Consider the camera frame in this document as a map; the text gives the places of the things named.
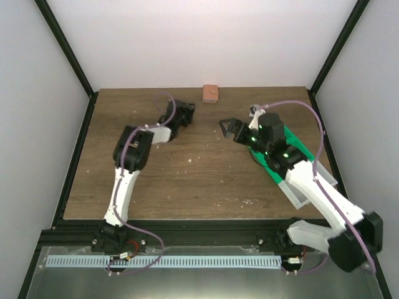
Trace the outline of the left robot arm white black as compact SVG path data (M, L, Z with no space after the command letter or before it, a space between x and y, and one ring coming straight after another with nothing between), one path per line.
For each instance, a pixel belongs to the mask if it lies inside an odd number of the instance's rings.
M113 152L115 181L101 227L102 237L119 245L127 243L128 208L136 180L146 166L152 145L168 143L180 128L193 121L195 104L170 100L166 111L154 125L127 125Z

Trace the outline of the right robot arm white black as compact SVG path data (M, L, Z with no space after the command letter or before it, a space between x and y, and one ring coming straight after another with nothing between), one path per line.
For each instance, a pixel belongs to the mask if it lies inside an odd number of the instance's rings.
M376 213L367 214L338 192L319 163L288 137L288 129L277 113L258 110L249 123L229 118L219 121L225 138L245 145L259 154L270 174L295 208L311 203L329 223L327 227L297 220L287 228L293 244L304 245L329 255L345 272L352 272L367 262L369 255L382 249L383 220Z

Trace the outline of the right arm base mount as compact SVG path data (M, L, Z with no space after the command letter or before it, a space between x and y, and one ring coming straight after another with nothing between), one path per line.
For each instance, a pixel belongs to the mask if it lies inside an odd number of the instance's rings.
M295 244L287 232L290 225L299 221L298 217L266 221L266 224L257 231L257 242L263 251L280 253L301 252L303 245Z

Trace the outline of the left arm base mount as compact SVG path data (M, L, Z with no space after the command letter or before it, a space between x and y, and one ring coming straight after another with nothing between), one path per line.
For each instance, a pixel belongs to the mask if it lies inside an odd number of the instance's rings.
M94 234L91 249L93 252L119 254L127 251L144 252L146 246L147 236L144 233L126 226L104 226Z

